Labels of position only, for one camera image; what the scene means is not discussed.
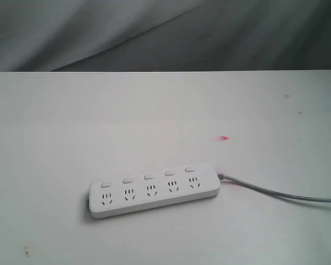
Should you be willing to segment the grey backdrop cloth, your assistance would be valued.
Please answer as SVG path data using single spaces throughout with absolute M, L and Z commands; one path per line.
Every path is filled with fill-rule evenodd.
M 331 1 L 0 1 L 0 71 L 331 70 Z

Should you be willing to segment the white five-socket power strip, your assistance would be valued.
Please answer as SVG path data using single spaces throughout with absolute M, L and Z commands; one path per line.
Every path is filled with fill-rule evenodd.
M 90 185 L 88 201 L 96 219 L 215 197 L 221 182 L 209 163 L 108 176 Z

